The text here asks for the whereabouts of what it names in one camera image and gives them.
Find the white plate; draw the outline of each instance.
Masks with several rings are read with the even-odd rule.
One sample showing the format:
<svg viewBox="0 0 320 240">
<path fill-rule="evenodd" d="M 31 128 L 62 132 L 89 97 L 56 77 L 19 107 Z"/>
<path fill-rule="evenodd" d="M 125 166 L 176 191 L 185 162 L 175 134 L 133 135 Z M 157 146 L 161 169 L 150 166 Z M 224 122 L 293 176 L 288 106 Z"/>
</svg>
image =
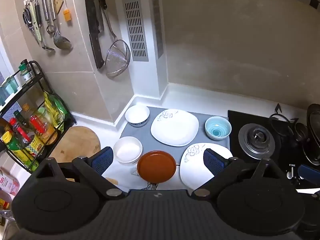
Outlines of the white plate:
<svg viewBox="0 0 320 240">
<path fill-rule="evenodd" d="M 225 159 L 232 157 L 231 152 L 219 144 L 196 143 L 190 145 L 181 159 L 180 177 L 182 182 L 193 190 L 214 177 L 203 163 L 203 153 L 208 148 L 214 150 Z"/>
<path fill-rule="evenodd" d="M 186 111 L 167 109 L 161 112 L 151 125 L 152 136 L 164 144 L 181 147 L 189 144 L 197 135 L 199 121 Z"/>
</svg>

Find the vent slot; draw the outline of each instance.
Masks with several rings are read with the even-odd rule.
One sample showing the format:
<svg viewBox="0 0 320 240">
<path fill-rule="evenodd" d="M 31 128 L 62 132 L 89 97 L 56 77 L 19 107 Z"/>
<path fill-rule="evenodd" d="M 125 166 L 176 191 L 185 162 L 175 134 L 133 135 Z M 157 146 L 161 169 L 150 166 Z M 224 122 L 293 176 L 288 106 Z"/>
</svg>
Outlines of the vent slot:
<svg viewBox="0 0 320 240">
<path fill-rule="evenodd" d="M 133 61 L 149 61 L 140 0 L 122 0 Z"/>
<path fill-rule="evenodd" d="M 154 25 L 156 29 L 156 41 L 157 41 L 157 50 L 158 58 L 163 54 L 163 40 L 162 40 L 162 29 L 161 29 L 161 16 L 160 16 L 160 5 L 159 0 L 152 0 L 153 6 L 153 18 Z"/>
</svg>

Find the stove knob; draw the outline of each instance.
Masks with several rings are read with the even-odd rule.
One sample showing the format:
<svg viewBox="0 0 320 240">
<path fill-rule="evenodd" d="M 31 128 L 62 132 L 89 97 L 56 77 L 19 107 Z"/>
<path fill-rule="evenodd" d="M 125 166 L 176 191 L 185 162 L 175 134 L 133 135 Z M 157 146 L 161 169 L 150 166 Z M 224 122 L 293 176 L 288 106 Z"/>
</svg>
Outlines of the stove knob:
<svg viewBox="0 0 320 240">
<path fill-rule="evenodd" d="M 287 172 L 287 178 L 292 179 L 293 178 L 293 167 L 291 167 L 291 171 Z"/>
</svg>

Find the white pillar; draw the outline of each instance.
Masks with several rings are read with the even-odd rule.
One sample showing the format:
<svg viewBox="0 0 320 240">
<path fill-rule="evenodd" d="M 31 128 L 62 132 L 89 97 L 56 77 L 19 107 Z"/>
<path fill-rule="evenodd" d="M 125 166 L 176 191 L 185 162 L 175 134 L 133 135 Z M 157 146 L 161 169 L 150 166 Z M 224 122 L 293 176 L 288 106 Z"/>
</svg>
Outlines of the white pillar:
<svg viewBox="0 0 320 240">
<path fill-rule="evenodd" d="M 159 0 L 159 6 L 161 15 L 161 31 L 164 52 L 160 57 L 158 57 L 157 50 L 153 2 L 152 0 L 140 0 L 140 2 L 141 4 L 139 9 L 141 10 L 143 16 L 148 61 L 134 61 L 131 58 L 131 62 L 129 64 L 128 69 L 130 72 L 132 87 L 135 94 L 151 98 L 160 98 L 168 84 L 162 0 Z M 119 25 L 122 39 L 128 44 L 131 50 L 126 25 L 127 19 L 123 7 L 123 0 L 116 0 L 116 8 L 119 17 Z"/>
</svg>

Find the rack shelf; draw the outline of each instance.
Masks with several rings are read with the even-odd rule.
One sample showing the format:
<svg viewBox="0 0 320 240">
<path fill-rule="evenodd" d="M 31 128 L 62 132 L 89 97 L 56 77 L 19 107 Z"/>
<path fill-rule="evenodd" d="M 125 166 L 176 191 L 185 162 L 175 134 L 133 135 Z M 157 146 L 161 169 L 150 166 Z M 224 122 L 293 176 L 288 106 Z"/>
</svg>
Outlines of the rack shelf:
<svg viewBox="0 0 320 240">
<path fill-rule="evenodd" d="M 63 100 L 51 89 L 50 84 L 48 83 L 40 65 L 38 64 L 38 62 L 32 60 L 29 61 L 28 64 L 31 66 L 31 69 L 34 73 L 34 77 L 32 78 L 31 81 L 29 81 L 28 83 L 24 84 L 13 96 L 11 95 L 7 100 L 4 106 L 0 106 L 0 117 L 3 117 L 4 114 L 13 106 L 13 104 L 15 102 L 17 102 L 19 100 L 19 98 L 21 98 L 31 87 L 33 87 L 35 84 L 39 84 L 40 88 L 42 89 L 43 92 L 48 92 L 51 95 L 56 96 L 57 98 L 59 98 L 59 100 L 62 102 L 63 106 L 65 107 L 65 109 L 67 110 L 67 114 L 63 120 L 63 122 L 55 128 L 55 131 L 58 133 L 58 137 L 56 139 L 56 141 L 51 144 L 51 145 L 46 145 L 47 143 L 44 144 L 45 147 L 45 154 L 40 154 L 38 153 L 38 155 L 34 158 L 34 160 L 37 160 L 39 163 L 41 161 L 43 161 L 45 158 L 47 158 L 52 151 L 54 150 L 54 148 L 57 146 L 57 144 L 60 142 L 60 140 L 62 139 L 62 137 L 65 135 L 65 133 L 68 131 L 68 129 L 73 126 L 73 124 L 76 123 L 76 120 L 74 119 L 73 115 L 71 114 L 71 112 L 69 111 L 68 107 L 66 106 L 66 104 L 63 102 Z M 63 132 L 61 133 L 58 129 L 61 125 L 64 125 L 64 129 Z M 22 168 L 24 168 L 26 171 L 31 173 L 31 167 L 33 165 L 33 162 L 27 166 L 25 165 L 12 151 L 10 151 L 6 145 L 1 141 L 0 144 L 2 145 L 3 149 L 6 150 L 6 152 L 8 153 L 8 155 L 16 162 L 18 163 Z"/>
</svg>

